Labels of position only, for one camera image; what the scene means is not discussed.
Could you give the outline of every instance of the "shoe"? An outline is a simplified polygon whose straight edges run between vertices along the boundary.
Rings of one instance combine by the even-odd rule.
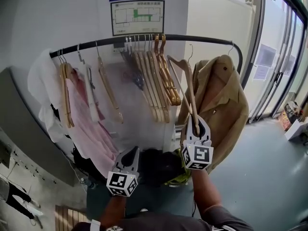
[[[31,200],[30,204],[34,205],[36,208],[40,208],[40,204],[34,200]]]
[[[38,216],[34,216],[33,220],[39,225],[40,229],[43,229],[42,223],[40,222]]]

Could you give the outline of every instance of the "wooden pallet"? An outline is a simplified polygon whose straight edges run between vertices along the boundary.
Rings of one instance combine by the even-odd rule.
[[[56,231],[71,231],[79,222],[91,223],[84,213],[69,209],[65,206],[55,206]]]

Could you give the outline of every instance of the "black pants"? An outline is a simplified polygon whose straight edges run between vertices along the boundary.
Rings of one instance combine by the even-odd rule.
[[[33,219],[33,214],[28,211],[25,207],[23,207],[16,199],[14,199],[13,195],[21,197],[23,200],[27,201],[28,203],[31,202],[31,198],[28,194],[24,193],[22,190],[19,190],[14,185],[10,184],[10,190],[9,190],[9,196],[6,203],[13,207],[14,209],[18,210],[20,213],[24,214],[25,216],[29,217],[30,219]]]

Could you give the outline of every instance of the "brown jacket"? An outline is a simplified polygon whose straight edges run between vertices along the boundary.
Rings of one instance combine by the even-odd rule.
[[[223,55],[211,61],[199,61],[193,72],[193,92],[197,113],[211,129],[214,148],[211,172],[232,151],[247,122],[249,108],[239,75],[234,69],[232,59]],[[185,96],[190,104],[188,91]],[[188,116],[187,106],[182,103],[179,124],[185,124]],[[181,134],[183,142],[185,128]]]

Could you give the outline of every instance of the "green marking on map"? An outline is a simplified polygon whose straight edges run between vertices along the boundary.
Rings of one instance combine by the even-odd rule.
[[[148,16],[149,17],[149,21],[151,21],[152,14],[138,14],[138,9],[134,10],[134,18],[138,18],[138,17],[141,17],[141,16]]]

